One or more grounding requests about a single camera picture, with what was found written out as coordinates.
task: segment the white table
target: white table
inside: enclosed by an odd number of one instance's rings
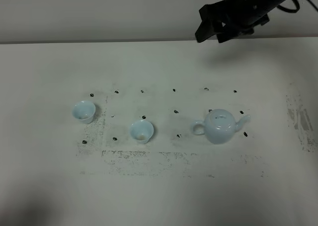
[[[318,38],[2,45],[2,206],[48,180],[68,226],[317,225],[317,50]],[[71,116],[80,100],[98,107],[89,125]],[[251,115],[224,145],[189,132],[217,108]],[[142,116],[156,128],[145,146],[128,132]]]

